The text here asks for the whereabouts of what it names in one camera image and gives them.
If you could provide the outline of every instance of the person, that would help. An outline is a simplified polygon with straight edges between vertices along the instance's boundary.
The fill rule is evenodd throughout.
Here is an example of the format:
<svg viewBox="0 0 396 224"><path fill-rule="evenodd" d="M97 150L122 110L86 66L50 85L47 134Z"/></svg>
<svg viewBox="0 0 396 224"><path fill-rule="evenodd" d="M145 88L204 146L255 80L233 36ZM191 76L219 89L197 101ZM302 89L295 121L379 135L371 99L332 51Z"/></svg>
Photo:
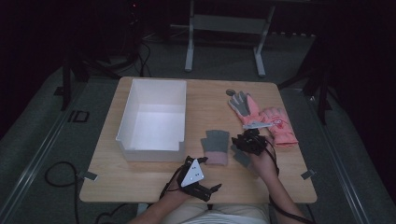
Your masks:
<svg viewBox="0 0 396 224"><path fill-rule="evenodd" d="M268 155L271 153L274 156L274 149L270 144L267 145L267 149L260 156L248 153L253 169L265 183L273 202L280 209L304 217L277 176L276 166ZM176 178L169 189L178 189ZM269 223L267 204L213 204L213 208L208 210L205 203L185 203L190 197L181 190L168 190L158 202L128 224ZM276 219L281 224L301 224L300 221L277 211Z"/></svg>

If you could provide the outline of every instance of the wooden table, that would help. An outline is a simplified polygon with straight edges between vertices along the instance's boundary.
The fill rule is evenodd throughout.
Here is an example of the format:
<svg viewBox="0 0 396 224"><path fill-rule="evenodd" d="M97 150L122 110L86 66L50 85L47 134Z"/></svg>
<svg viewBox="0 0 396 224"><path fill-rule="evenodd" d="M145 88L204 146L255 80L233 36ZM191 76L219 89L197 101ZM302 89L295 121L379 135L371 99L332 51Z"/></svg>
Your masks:
<svg viewBox="0 0 396 224"><path fill-rule="evenodd" d="M80 199L84 202L153 203L157 202L163 186L182 162L136 162L124 159L116 142L125 104L133 78L120 80L109 108L105 125L93 153L89 171L98 175L93 182L84 181ZM243 132L242 123L228 106L226 90L249 92L261 108L283 107L277 86L266 82L237 82L224 80L187 81L186 154L193 158L204 156L200 142L207 130L223 130L234 137ZM261 135L269 134L263 129ZM276 148L280 179L296 203L313 203L317 199L311 180L303 180L307 169L298 146ZM210 203L268 203L264 183L228 152L227 166L201 164L205 179L201 185L222 187L212 194ZM189 202L203 203L198 199Z"/></svg>

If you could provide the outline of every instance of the person's arm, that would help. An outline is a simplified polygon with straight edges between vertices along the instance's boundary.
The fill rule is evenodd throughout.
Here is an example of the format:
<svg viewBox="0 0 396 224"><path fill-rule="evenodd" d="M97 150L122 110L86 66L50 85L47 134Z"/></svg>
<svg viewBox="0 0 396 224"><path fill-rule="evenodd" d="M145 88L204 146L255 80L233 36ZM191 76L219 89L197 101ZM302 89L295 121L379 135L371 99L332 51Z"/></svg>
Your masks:
<svg viewBox="0 0 396 224"><path fill-rule="evenodd" d="M166 192L166 194L155 204L150 206L140 216L128 222L128 224L154 224L160 223L164 217L181 206L191 196L180 190Z"/></svg>
<svg viewBox="0 0 396 224"><path fill-rule="evenodd" d="M267 149L273 154L275 154L274 149L268 144ZM271 160L268 152L264 150L260 156L249 153L250 160L252 162L253 168L256 170L258 176L264 181L268 188L271 198L274 200L276 205L283 211L293 214L295 216L304 217L303 213L294 203L294 201L289 196L288 192L284 188L283 184L277 177L276 166ZM294 220L290 217L285 217L284 215L276 211L276 218L281 224L301 224L300 221Z"/></svg>

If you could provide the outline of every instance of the gray floor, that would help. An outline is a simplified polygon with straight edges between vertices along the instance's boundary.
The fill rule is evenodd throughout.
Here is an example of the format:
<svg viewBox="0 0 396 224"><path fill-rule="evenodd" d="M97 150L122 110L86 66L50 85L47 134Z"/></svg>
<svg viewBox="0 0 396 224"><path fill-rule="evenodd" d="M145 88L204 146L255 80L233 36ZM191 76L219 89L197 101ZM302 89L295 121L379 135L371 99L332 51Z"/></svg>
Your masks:
<svg viewBox="0 0 396 224"><path fill-rule="evenodd" d="M241 41L241 46L234 46L223 42L213 44L213 36L197 36L201 38L195 46L193 69L185 73L187 45L184 33L180 35L179 30L175 30L175 36L167 43L148 34L145 43L149 49L142 47L140 50L142 58L149 56L145 75L278 84L296 74L314 40L314 37L270 35L262 54L267 76L262 78L256 75L253 52L247 46L247 39ZM120 75L137 77L139 69L137 62L120 71ZM43 84L0 143L0 187L3 192L0 195L3 206L0 217L5 219L1 223L74 222L73 187L51 187L45 182L44 173L57 161L70 161L79 171L88 169L117 83L117 80L92 72L88 83L74 83L75 101L64 112L60 111L61 97L53 95L56 87L62 85L61 70ZM332 110L326 113L328 125L321 125L315 112L316 102L301 93L303 85L303 81L293 84L282 90L281 95L306 165L317 172L312 181L318 200L310 204L317 223L394 223L394 203L384 190L347 114L329 97ZM71 110L89 111L89 121L63 122ZM49 133L54 133L51 141ZM49 147L43 148L43 142L49 143ZM43 154L41 165L26 181L29 188L20 194L14 192L34 155L45 149L47 153ZM54 181L73 181L69 168L59 167L55 173L52 175ZM78 202L80 223L94 223L99 214L111 212L118 205ZM306 206L300 206L310 217ZM136 204L127 204L113 218L101 219L101 223L105 220L123 223L134 217L135 212Z"/></svg>

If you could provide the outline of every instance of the work glove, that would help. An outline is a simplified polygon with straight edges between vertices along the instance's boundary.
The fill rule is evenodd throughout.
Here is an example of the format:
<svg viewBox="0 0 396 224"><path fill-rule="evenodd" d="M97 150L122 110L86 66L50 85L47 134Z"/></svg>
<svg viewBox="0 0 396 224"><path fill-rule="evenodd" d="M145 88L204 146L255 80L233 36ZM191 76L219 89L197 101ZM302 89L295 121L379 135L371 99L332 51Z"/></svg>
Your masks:
<svg viewBox="0 0 396 224"><path fill-rule="evenodd" d="M260 113L259 107L249 93L245 94L240 91L234 94L228 104L244 125L251 124L254 121L262 121L263 114Z"/></svg>
<svg viewBox="0 0 396 224"><path fill-rule="evenodd" d="M263 122L273 123L273 126L268 127L268 130L274 137L276 147L292 147L298 143L290 127L285 109L270 107L264 109L263 114Z"/></svg>
<svg viewBox="0 0 396 224"><path fill-rule="evenodd" d="M222 130L206 131L207 138L201 139L204 148L206 165L227 165L228 164L228 140L230 133Z"/></svg>

